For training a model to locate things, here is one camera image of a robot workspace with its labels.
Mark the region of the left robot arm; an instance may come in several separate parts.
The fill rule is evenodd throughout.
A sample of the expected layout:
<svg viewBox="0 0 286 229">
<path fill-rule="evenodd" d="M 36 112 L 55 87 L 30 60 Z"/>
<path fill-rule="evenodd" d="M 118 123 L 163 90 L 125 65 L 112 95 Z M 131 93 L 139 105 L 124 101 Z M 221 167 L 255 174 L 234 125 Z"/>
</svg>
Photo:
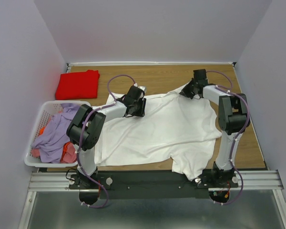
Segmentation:
<svg viewBox="0 0 286 229">
<path fill-rule="evenodd" d="M 114 98 L 111 104 L 92 108 L 83 104 L 67 128 L 66 135 L 75 147 L 80 183 L 85 188 L 92 188 L 96 181 L 93 174 L 97 170 L 94 161 L 94 147 L 102 133 L 103 126 L 116 118 L 144 117 L 146 87 L 133 85 L 127 94 Z"/>
</svg>

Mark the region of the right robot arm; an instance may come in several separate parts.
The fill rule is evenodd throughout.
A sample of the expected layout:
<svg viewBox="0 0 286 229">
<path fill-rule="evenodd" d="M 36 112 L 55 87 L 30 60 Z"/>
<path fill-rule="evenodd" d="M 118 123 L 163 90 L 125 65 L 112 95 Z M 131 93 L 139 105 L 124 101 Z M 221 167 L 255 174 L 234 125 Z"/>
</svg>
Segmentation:
<svg viewBox="0 0 286 229">
<path fill-rule="evenodd" d="M 208 71 L 194 70 L 193 78 L 181 90 L 180 95 L 194 99 L 197 95 L 218 105 L 218 125 L 222 131 L 219 153 L 212 169 L 205 169 L 195 179 L 198 187 L 225 187 L 227 184 L 238 184 L 235 175 L 235 155 L 243 132 L 250 125 L 250 112 L 245 94 L 232 92 L 229 87 L 209 83 Z"/>
</svg>

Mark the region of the white t-shirt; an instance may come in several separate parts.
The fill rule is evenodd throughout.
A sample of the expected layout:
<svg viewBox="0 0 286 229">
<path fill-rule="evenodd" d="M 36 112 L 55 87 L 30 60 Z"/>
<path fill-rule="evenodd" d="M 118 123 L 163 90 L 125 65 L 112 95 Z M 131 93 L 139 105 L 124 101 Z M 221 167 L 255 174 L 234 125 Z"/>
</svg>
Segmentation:
<svg viewBox="0 0 286 229">
<path fill-rule="evenodd" d="M 172 171 L 193 180 L 205 169 L 221 132 L 206 99 L 179 90 L 147 96 L 145 116 L 104 124 L 94 149 L 97 166 L 124 166 L 172 159 Z"/>
</svg>

